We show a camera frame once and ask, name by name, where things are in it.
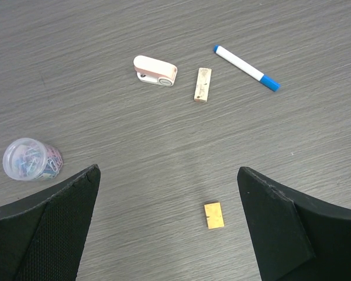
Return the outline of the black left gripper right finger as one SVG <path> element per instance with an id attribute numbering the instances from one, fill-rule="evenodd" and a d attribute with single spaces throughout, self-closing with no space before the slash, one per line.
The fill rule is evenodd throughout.
<path id="1" fill-rule="evenodd" d="M 237 181 L 262 280 L 351 280 L 351 209 L 249 167 Z"/>

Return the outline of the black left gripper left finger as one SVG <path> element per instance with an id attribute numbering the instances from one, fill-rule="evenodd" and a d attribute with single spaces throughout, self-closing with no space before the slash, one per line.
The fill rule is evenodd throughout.
<path id="1" fill-rule="evenodd" d="M 76 280 L 100 179 L 91 165 L 0 206 L 0 280 Z"/>

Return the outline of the blue white marker pen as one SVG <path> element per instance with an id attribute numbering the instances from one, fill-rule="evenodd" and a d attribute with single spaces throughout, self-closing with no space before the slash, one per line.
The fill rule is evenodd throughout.
<path id="1" fill-rule="evenodd" d="M 226 61 L 230 62 L 230 64 L 233 64 L 238 69 L 253 77 L 255 80 L 265 85 L 267 88 L 271 89 L 272 91 L 277 91 L 280 88 L 280 84 L 278 82 L 274 81 L 272 78 L 265 75 L 255 67 L 251 66 L 249 63 L 245 62 L 235 54 L 226 50 L 224 47 L 216 45 L 214 47 L 214 52 Z"/>

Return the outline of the pink white mini stapler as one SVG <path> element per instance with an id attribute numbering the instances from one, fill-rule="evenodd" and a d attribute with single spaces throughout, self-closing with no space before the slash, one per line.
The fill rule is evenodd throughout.
<path id="1" fill-rule="evenodd" d="M 141 82 L 172 87 L 178 68 L 168 62 L 139 55 L 133 59 L 133 66 Z"/>

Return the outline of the clear jar of paper clips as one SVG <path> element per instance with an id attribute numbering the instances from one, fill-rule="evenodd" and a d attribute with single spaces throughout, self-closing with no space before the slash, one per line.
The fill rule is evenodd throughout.
<path id="1" fill-rule="evenodd" d="M 6 148 L 2 166 L 6 175 L 14 180 L 51 180 L 60 173 L 63 158 L 53 146 L 31 138 L 20 138 Z"/>

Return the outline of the small yellow eraser block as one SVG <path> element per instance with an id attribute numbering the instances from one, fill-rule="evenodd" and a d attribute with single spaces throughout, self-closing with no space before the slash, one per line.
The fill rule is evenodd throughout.
<path id="1" fill-rule="evenodd" d="M 204 205 L 208 229 L 222 228 L 225 226 L 220 202 Z"/>

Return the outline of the long beige eraser block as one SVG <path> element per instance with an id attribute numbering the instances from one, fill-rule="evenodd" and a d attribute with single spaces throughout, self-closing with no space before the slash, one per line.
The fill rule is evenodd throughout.
<path id="1" fill-rule="evenodd" d="M 211 82 L 211 68 L 199 68 L 194 93 L 194 101 L 207 102 Z"/>

